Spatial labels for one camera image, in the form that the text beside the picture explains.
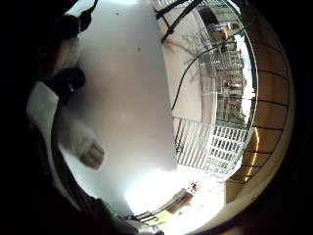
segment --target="metal railing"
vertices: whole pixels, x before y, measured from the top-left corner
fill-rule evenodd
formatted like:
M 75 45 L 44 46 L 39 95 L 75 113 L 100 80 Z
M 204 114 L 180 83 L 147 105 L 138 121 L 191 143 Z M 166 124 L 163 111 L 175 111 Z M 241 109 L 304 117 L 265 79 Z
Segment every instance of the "metal railing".
M 174 118 L 177 163 L 229 178 L 247 139 L 246 129 Z

